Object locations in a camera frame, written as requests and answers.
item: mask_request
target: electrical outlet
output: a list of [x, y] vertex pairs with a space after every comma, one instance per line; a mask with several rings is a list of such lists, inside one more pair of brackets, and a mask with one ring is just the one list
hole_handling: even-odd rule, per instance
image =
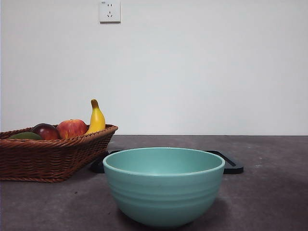
[[100, 2], [100, 23], [120, 23], [121, 2], [119, 0], [102, 0]]

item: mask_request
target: bowl rim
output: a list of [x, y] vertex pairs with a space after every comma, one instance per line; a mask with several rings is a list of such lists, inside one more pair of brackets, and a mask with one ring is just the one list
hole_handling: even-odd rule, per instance
[[[211, 169], [207, 169], [207, 170], [202, 170], [202, 171], [196, 171], [196, 172], [185, 172], [185, 173], [162, 173], [162, 174], [153, 174], [153, 173], [140, 173], [140, 172], [135, 172], [135, 171], [129, 171], [129, 170], [123, 170], [120, 168], [116, 168], [113, 167], [111, 165], [109, 165], [107, 163], [107, 159], [113, 155], [117, 155], [117, 154], [121, 154], [121, 153], [125, 153], [128, 151], [132, 151], [132, 150], [147, 150], [147, 149], [181, 149], [181, 150], [187, 150], [187, 151], [194, 151], [194, 152], [202, 152], [202, 153], [206, 153], [208, 155], [214, 156], [215, 158], [218, 158], [221, 160], [221, 164], [219, 166], [216, 166], [214, 168]], [[225, 166], [225, 160], [216, 154], [213, 153], [209, 153], [206, 151], [201, 151], [198, 149], [191, 149], [191, 148], [178, 148], [178, 147], [146, 147], [146, 148], [132, 148], [132, 149], [126, 149], [126, 150], [122, 150], [116, 153], [112, 153], [110, 155], [107, 155], [104, 159], [103, 159], [103, 167], [107, 167], [113, 171], [119, 172], [119, 173], [125, 173], [125, 174], [129, 174], [129, 175], [136, 175], [136, 176], [147, 176], [147, 177], [175, 177], [175, 176], [191, 176], [191, 175], [199, 175], [199, 174], [204, 174], [207, 172], [212, 172], [212, 171], [216, 171], [220, 168], [224, 168]]]

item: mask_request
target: basket rim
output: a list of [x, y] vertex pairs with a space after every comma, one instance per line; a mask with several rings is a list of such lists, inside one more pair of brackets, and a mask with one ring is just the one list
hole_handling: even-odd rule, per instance
[[[18, 133], [19, 131], [32, 129], [33, 127], [18, 129], [18, 130], [12, 130], [12, 131], [5, 131], [0, 132], [0, 136], [3, 136], [6, 133]], [[0, 142], [2, 144], [13, 144], [13, 143], [31, 143], [31, 144], [37, 144], [37, 145], [46, 145], [46, 144], [63, 144], [63, 143], [77, 143], [85, 140], [92, 140], [96, 137], [102, 137], [105, 135], [109, 135], [111, 133], [114, 133], [116, 130], [118, 130], [118, 126], [112, 125], [112, 124], [106, 124], [106, 128], [104, 130], [100, 130], [97, 132], [89, 133], [89, 134], [83, 134], [79, 136], [75, 136], [72, 138], [67, 139], [56, 139], [56, 140], [29, 140], [29, 139], [0, 139]]]

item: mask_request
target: table surface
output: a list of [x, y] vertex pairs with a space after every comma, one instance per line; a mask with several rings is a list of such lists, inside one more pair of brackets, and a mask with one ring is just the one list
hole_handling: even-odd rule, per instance
[[[308, 230], [308, 136], [114, 135], [109, 149], [154, 146], [222, 151], [244, 165], [223, 176], [206, 213], [177, 230]], [[154, 230], [124, 215], [105, 175], [89, 167], [60, 183], [0, 182], [1, 231]]]

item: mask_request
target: bowl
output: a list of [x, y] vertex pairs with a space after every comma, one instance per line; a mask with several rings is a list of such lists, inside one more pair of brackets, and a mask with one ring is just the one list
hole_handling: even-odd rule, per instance
[[217, 196], [224, 165], [218, 155], [170, 147], [129, 149], [103, 160], [120, 210], [157, 228], [182, 226], [205, 213]]

